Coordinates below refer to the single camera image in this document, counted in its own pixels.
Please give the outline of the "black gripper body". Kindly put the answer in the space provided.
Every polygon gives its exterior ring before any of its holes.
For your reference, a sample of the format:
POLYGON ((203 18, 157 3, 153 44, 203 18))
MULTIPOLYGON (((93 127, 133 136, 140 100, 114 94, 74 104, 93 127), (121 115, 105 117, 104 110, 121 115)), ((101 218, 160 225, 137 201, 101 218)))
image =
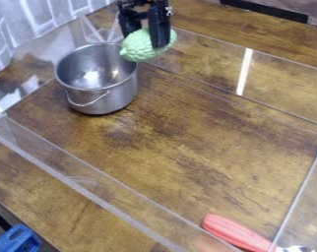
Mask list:
POLYGON ((165 15, 172 14, 172 7, 168 0, 117 0, 117 6, 121 10, 133 10, 136 7, 156 7, 165 15))

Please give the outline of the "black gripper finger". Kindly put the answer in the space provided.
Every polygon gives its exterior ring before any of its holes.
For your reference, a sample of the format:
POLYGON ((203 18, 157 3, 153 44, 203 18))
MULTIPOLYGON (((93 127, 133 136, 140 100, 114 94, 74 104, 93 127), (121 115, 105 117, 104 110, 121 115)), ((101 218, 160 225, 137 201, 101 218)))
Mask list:
POLYGON ((121 34, 128 37, 133 32, 141 29, 138 13, 129 9, 118 10, 118 26, 121 34))
POLYGON ((148 31, 153 48, 161 48, 171 41, 171 13, 165 8, 148 10, 148 31))

